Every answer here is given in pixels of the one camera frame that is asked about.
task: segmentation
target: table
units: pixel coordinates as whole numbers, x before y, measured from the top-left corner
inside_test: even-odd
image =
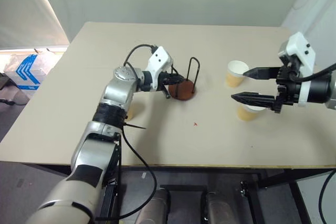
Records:
[[[290,32],[278,27],[86,23],[62,59],[0,143],[0,161],[68,165],[92,119],[114,68],[136,45],[162,45],[174,67],[186,75],[190,57],[201,62],[193,99],[166,100],[161,92],[136,93],[132,124],[126,128],[135,149],[151,165],[310,168],[336,165],[335,113],[323,104],[284,106],[251,122],[240,121],[233,93],[276,94],[273,80],[225,84],[233,59],[250,68],[280,66],[280,45]],[[131,57],[145,68],[148,49]],[[191,78],[196,71],[192,67]],[[140,161],[123,148],[123,165]]]

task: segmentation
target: floor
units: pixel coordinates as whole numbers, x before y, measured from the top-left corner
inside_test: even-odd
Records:
[[[0,104],[0,140],[14,123],[23,106]],[[152,189],[152,179],[145,171],[126,171],[122,213],[141,204]],[[250,175],[214,173],[156,172],[158,184],[206,185],[208,190],[223,194],[231,205],[238,223],[252,223],[246,198],[240,194],[239,182]],[[48,192],[64,177],[31,166],[0,162],[0,223],[21,224],[37,209]],[[300,223],[290,189],[287,185],[258,192],[266,223]],[[168,224],[200,223],[199,192],[171,192],[172,207]],[[134,223],[138,214],[120,221]]]

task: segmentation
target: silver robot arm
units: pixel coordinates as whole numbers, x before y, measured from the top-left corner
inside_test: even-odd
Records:
[[[104,178],[118,162],[116,142],[122,135],[133,94],[162,90],[170,75],[175,81],[181,77],[166,73],[173,60],[163,47],[155,49],[145,71],[130,67],[114,71],[72,156],[71,174],[56,185],[27,224],[94,222]]]

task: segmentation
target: black metal frame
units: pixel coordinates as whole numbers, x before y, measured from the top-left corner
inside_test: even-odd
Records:
[[[43,169],[52,173],[57,174],[65,174],[69,175],[71,173],[70,166],[64,165],[30,165],[35,168]],[[124,166],[123,170],[143,170],[143,167],[134,167],[134,166]],[[198,173],[222,173],[222,174],[251,174],[257,175],[257,182],[241,182],[242,189],[244,189],[244,196],[247,198],[251,216],[254,224],[265,224],[265,220],[263,217],[261,205],[258,198],[257,191],[260,189],[267,189],[268,187],[278,186],[282,184],[288,184],[290,190],[292,192],[294,201],[296,203],[298,213],[302,223],[310,224],[310,217],[308,215],[306,206],[303,202],[302,195],[300,189],[296,183],[296,180],[307,178],[310,176],[320,175],[323,173],[327,173],[332,168],[321,168],[321,169],[284,169],[282,173],[267,176],[267,172],[265,169],[254,169],[254,168],[221,168],[221,167],[169,167],[169,166],[153,166],[153,171],[162,171],[162,172],[179,172],[179,173],[189,173],[189,172],[198,172]],[[111,185],[110,188],[113,194],[106,194],[104,197],[107,199],[104,201],[114,202],[116,199],[116,185]]]

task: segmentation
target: robotic arm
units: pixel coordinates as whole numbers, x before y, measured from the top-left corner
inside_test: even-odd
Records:
[[[163,91],[164,85],[180,83],[183,77],[167,73],[173,59],[163,47],[153,47],[146,70],[118,67],[106,86],[97,110],[71,159],[71,174],[59,182],[28,224],[94,223],[100,191],[118,163],[117,141],[133,94],[138,91]]]
[[[278,95],[261,95],[242,92],[231,97],[236,101],[270,108],[281,112],[282,105],[305,106],[307,102],[325,103],[328,109],[336,110],[336,64],[313,74],[315,52],[302,33],[292,35],[279,49],[282,67],[254,68],[244,73],[257,80],[276,79]]]

